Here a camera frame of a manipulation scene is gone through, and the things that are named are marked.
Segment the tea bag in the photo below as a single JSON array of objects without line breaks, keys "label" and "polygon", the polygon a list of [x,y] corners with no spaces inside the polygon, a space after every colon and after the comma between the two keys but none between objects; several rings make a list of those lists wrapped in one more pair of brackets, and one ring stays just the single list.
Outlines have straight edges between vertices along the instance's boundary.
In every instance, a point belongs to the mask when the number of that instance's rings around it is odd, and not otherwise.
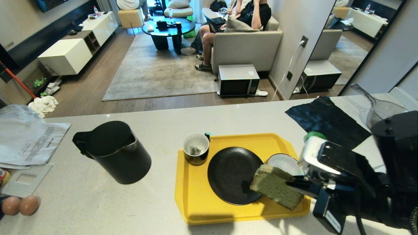
[{"label": "tea bag", "polygon": [[194,146],[190,146],[190,154],[191,155],[199,155],[200,154],[200,149],[198,149],[197,147],[194,147]]}]

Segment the laptop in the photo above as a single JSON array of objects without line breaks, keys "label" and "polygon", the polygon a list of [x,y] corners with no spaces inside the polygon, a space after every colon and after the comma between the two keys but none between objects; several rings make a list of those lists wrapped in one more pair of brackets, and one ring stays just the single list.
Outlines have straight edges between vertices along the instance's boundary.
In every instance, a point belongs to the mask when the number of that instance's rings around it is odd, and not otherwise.
[{"label": "laptop", "polygon": [[210,29],[211,33],[223,32],[223,30],[221,30],[221,26],[226,23],[224,18],[217,17],[217,18],[210,19],[207,16],[205,16],[205,17],[206,17],[206,20],[209,24],[209,29]]}]

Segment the brown egg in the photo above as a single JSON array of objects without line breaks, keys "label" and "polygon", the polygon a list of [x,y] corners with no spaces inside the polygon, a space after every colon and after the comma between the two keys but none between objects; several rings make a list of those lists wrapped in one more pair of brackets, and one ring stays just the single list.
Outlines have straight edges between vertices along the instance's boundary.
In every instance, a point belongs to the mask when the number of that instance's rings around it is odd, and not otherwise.
[{"label": "brown egg", "polygon": [[22,215],[31,215],[35,213],[36,209],[39,207],[41,199],[37,196],[27,196],[22,200],[19,210]]},{"label": "brown egg", "polygon": [[20,199],[15,196],[8,197],[3,201],[1,205],[1,210],[5,215],[15,215],[19,212]]}]

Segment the beige stool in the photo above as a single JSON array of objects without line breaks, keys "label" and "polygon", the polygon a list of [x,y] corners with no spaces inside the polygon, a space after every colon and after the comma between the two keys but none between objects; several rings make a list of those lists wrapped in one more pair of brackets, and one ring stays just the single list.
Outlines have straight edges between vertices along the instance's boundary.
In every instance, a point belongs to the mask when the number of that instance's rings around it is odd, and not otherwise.
[{"label": "beige stool", "polygon": [[119,15],[120,22],[122,23],[122,27],[125,28],[126,33],[128,33],[128,28],[131,28],[133,34],[135,35],[133,28],[141,28],[144,24],[144,19],[142,18],[142,12],[140,9],[120,10],[117,14]]}]

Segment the gray carpet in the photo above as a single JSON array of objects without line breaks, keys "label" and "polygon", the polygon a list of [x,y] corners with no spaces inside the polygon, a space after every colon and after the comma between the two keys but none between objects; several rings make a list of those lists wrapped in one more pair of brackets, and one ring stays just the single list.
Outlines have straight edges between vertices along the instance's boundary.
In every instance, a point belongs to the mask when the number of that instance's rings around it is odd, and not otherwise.
[{"label": "gray carpet", "polygon": [[342,74],[335,85],[345,85],[367,55],[367,51],[341,36],[328,61]]},{"label": "gray carpet", "polygon": [[[192,41],[183,38],[182,42],[189,46]],[[196,70],[194,65],[201,61],[195,56],[177,55],[171,38],[168,45],[168,50],[158,51],[150,35],[142,31],[137,34],[102,101],[217,91],[212,71]]]}]

